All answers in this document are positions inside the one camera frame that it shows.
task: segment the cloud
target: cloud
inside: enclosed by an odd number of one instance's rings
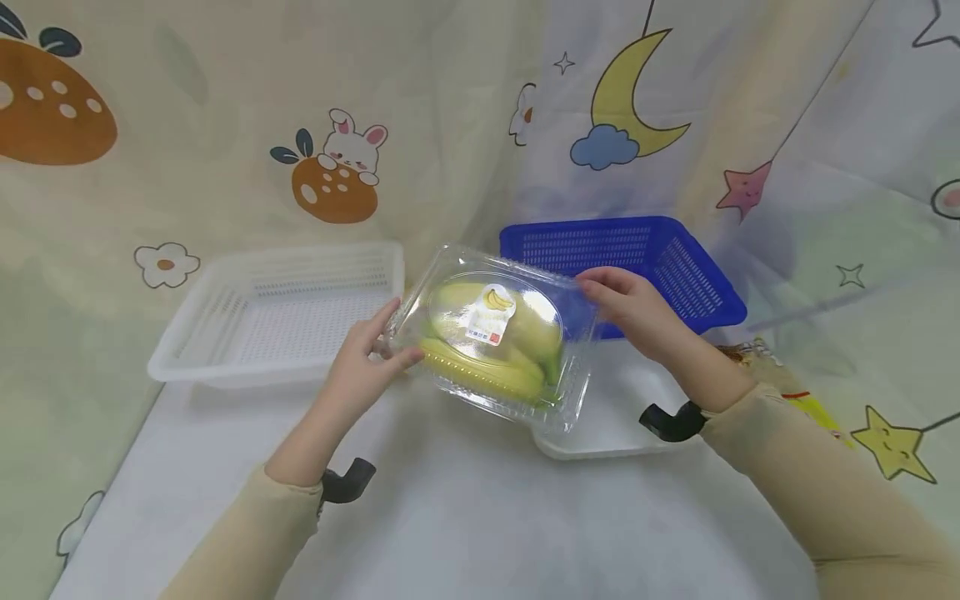
[[[627,132],[613,125],[597,125],[587,137],[573,142],[570,159],[575,164],[589,165],[594,171],[603,171],[612,164],[627,164],[639,151],[640,145]]]

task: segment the rabbit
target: rabbit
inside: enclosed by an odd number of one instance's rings
[[[337,164],[347,166],[358,172],[360,181],[366,185],[377,185],[376,162],[379,152],[376,150],[387,141],[387,128],[374,125],[363,135],[354,131],[353,117],[345,110],[335,108],[330,111],[333,132],[326,138],[324,151],[317,155],[321,166],[333,170]]]

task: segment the white plastic basket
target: white plastic basket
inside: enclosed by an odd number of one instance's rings
[[[227,256],[204,267],[147,371],[221,388],[319,379],[350,326],[402,292],[392,242]]]

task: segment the cartoon backdrop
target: cartoon backdrop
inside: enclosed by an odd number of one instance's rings
[[[842,4],[3,0],[0,581],[56,581],[206,261],[639,214],[960,540],[960,2]]]

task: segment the sleeve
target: sleeve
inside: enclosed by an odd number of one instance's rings
[[[948,544],[897,488],[759,385],[708,417],[707,443],[750,477],[813,561],[825,600],[960,598]]]
[[[298,488],[253,472],[160,600],[268,600],[317,532],[320,485]]]

